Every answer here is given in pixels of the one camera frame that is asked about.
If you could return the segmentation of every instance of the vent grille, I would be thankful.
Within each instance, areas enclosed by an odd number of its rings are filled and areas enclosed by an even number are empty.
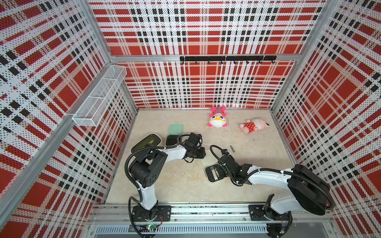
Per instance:
[[[130,225],[100,225],[96,234],[127,234]],[[267,233],[265,223],[248,224],[163,224],[157,234],[237,234],[237,233]]]

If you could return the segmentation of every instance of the pink plush toy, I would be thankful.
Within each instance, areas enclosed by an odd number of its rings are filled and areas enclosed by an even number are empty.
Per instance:
[[[226,123],[226,113],[225,112],[225,107],[221,107],[219,109],[216,109],[215,107],[212,107],[212,113],[209,114],[210,118],[209,118],[209,123],[208,123],[208,126],[209,127],[225,127],[227,126],[227,123]]]
[[[262,130],[268,126],[269,124],[267,124],[263,119],[258,119],[258,118],[255,118],[252,121],[247,120],[245,124],[239,125],[242,132],[245,134],[248,134],[252,131]]]

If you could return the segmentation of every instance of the white plush toy with glasses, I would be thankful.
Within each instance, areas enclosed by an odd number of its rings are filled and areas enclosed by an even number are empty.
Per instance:
[[[225,127],[227,126],[226,123],[226,113],[225,113],[225,107],[221,107],[219,109],[216,109],[215,107],[212,107],[212,113],[209,114],[209,127]]]

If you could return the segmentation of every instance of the plaid wall panel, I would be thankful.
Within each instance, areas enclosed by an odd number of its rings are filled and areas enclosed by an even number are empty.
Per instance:
[[[76,1],[0,2],[0,195],[104,65]]]
[[[92,206],[105,200],[133,117],[118,89],[98,127],[74,126],[0,238],[81,237]]]
[[[111,54],[299,53],[325,0],[88,0]]]
[[[125,62],[138,108],[246,107],[269,109],[293,61]]]
[[[380,30],[380,1],[339,1],[275,110],[298,162],[331,185],[343,237],[381,236]]]

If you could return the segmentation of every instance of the white metal basket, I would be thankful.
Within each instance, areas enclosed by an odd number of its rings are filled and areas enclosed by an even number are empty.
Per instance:
[[[75,123],[79,126],[97,126],[126,74],[124,66],[110,66],[73,117]]]

